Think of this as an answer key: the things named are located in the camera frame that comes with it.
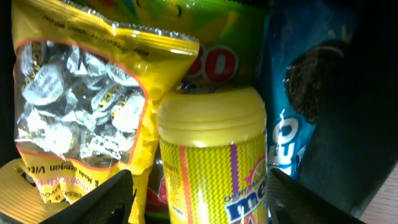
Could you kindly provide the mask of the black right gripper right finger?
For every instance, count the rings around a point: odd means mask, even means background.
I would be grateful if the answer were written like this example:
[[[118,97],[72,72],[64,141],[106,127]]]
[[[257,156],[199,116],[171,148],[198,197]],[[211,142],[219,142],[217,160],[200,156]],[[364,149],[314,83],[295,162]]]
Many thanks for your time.
[[[273,224],[364,224],[277,168],[268,170],[267,204]]]

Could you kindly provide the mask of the blue Oreo cookie pack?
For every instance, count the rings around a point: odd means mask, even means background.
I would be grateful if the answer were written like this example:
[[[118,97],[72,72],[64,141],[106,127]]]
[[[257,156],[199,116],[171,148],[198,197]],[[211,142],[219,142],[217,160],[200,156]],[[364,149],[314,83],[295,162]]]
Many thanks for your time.
[[[272,1],[254,82],[266,103],[270,168],[297,176],[357,24],[336,1]]]

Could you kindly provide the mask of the yellow Mentos bottle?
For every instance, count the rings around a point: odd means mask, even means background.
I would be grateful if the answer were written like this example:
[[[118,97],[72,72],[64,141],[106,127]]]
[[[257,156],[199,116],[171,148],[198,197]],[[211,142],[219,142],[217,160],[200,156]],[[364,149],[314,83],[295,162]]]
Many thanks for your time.
[[[172,223],[267,223],[266,111],[254,88],[170,93],[157,125]]]

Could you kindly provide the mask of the yellow Hacks candy bag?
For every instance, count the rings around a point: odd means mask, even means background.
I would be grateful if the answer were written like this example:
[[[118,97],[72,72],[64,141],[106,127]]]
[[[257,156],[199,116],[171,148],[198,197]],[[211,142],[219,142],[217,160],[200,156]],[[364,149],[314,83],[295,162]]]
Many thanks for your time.
[[[11,6],[16,146],[45,203],[74,203],[132,174],[129,223],[143,223],[156,112],[196,59],[174,31],[111,21],[72,1]]]

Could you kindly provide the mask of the green Haribo worms bag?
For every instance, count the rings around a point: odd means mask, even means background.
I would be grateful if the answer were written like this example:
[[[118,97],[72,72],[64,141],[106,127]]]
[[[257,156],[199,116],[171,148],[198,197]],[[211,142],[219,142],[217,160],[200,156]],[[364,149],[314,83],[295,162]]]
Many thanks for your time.
[[[250,85],[264,35],[266,4],[225,0],[75,0],[112,21],[195,37],[200,48],[182,89]]]

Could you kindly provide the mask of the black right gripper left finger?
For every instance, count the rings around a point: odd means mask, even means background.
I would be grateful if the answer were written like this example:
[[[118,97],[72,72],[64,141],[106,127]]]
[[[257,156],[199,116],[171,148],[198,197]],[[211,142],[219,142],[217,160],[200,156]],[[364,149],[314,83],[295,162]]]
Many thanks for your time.
[[[133,186],[131,172],[122,170],[40,224],[127,224],[134,203]]]

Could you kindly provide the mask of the dark green gift box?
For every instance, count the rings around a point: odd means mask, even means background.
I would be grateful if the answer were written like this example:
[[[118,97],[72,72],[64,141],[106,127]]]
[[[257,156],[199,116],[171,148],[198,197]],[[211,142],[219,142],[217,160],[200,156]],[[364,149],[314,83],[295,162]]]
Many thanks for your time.
[[[323,107],[299,181],[369,223],[397,221],[397,2],[333,1],[354,15],[343,73]]]

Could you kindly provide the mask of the red green KitKat wrapper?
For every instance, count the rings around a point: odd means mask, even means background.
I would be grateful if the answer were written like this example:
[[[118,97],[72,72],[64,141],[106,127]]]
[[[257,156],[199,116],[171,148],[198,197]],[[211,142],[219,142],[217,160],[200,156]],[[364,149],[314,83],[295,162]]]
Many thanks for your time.
[[[159,150],[155,154],[152,170],[149,174],[145,215],[164,220],[169,219],[163,161]]]

